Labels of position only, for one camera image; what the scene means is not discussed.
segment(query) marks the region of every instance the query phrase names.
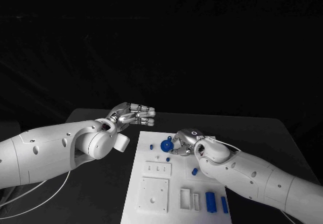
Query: dark backdrop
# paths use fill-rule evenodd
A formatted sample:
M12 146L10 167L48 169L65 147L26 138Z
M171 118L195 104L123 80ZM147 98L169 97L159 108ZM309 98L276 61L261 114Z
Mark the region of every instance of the dark backdrop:
M25 131L126 101L159 112L277 118L321 177L322 3L147 6L2 6L2 116Z

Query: blue block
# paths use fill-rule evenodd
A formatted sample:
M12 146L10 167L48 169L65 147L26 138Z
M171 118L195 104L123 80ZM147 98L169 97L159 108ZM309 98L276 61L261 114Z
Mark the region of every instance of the blue block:
M221 200L222 200L224 213L228 213L228 206L227 206L225 197L221 197Z
M205 193L205 197L207 197L208 212L215 213L217 212L217 203L215 203L215 194L214 194L214 192L207 192Z
M198 168L195 168L192 171L192 175L196 175L196 174L198 174Z

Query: dark gray table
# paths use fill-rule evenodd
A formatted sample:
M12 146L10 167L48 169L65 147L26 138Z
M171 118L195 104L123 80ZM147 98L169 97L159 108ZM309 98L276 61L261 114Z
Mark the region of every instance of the dark gray table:
M109 110L77 109L67 122L104 118ZM104 159L81 165L60 194L31 213L8 219L5 224L103 224L120 223L140 131L176 133L195 127L207 135L235 145L266 159L290 174L319 183L306 159L277 119L158 113L156 126L132 125L123 134L132 141L126 152L111 150ZM67 174L52 178L15 203L9 216L41 204L57 192ZM26 192L36 184L25 186ZM234 224L290 223L282 212L227 189Z

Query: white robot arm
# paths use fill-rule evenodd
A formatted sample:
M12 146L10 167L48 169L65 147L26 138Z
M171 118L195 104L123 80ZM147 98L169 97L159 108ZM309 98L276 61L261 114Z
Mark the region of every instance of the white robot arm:
M130 124L153 126L155 108L117 105L104 119L32 129L0 142L0 189L45 181L81 164L124 151Z
M194 154L204 174L215 178L243 197L264 203L305 224L323 223L323 187L286 173L271 163L241 150L230 150L196 129L175 135L182 148L169 153Z

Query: white slot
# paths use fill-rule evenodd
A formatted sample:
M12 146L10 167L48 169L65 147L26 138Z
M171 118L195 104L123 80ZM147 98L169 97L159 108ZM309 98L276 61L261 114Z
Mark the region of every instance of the white slot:
M181 188L181 209L191 210L191 190Z
M172 175L172 164L162 162L146 162L143 168L145 175L168 176Z
M201 205L199 205L199 194L194 194L194 211L201 211Z
M168 213L169 180L142 178L137 210Z

